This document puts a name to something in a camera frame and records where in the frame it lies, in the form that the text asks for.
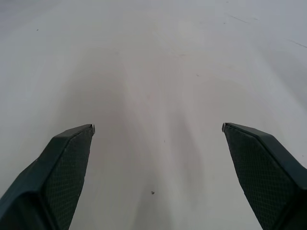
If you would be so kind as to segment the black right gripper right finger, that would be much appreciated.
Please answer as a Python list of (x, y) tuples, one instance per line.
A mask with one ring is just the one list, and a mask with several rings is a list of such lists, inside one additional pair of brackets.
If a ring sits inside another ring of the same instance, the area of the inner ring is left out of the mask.
[(236, 175), (264, 230), (307, 228), (307, 170), (271, 134), (223, 123)]

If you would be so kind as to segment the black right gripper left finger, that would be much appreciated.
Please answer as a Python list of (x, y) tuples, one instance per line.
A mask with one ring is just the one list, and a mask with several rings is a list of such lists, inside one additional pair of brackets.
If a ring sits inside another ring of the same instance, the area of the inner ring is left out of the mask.
[(54, 136), (0, 199), (2, 230), (67, 230), (81, 195), (95, 127)]

